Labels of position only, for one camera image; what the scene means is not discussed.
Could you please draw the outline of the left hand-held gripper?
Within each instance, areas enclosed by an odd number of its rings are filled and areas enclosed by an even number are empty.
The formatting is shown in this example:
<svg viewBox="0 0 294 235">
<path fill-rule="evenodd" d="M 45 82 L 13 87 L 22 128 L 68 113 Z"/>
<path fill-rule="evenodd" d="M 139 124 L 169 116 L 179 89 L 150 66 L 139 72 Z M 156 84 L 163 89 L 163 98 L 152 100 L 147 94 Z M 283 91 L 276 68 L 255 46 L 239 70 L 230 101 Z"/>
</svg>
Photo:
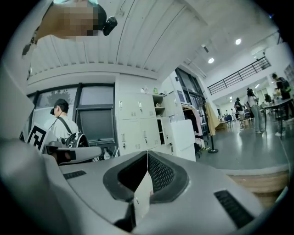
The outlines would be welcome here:
<svg viewBox="0 0 294 235">
<path fill-rule="evenodd" d="M 54 157 L 59 165 L 91 162 L 102 154 L 100 147 L 89 146 L 84 134 L 63 140 L 36 123 L 28 134 L 21 132 L 20 140 L 35 146 L 41 154 Z"/>
</svg>

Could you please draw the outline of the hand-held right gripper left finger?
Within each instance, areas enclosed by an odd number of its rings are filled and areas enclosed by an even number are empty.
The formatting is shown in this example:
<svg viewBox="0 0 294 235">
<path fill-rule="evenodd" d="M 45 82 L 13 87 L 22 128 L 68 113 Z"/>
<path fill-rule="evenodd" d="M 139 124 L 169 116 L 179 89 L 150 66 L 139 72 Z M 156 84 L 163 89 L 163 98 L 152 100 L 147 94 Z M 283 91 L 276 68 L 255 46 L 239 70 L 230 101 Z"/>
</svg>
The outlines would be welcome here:
<svg viewBox="0 0 294 235">
<path fill-rule="evenodd" d="M 134 152 L 113 159 L 103 176 L 103 184 L 115 200 L 133 201 L 146 173 L 147 151 Z"/>
</svg>

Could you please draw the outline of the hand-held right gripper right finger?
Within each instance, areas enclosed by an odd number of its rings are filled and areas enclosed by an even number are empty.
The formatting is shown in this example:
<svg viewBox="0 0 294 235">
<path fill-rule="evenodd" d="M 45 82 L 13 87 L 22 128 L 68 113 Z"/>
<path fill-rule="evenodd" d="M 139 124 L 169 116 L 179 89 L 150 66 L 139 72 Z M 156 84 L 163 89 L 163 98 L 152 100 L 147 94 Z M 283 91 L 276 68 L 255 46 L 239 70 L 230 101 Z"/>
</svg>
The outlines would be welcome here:
<svg viewBox="0 0 294 235">
<path fill-rule="evenodd" d="M 153 151 L 148 152 L 148 173 L 153 185 L 151 203 L 174 201 L 189 183 L 188 174 L 183 167 Z"/>
</svg>

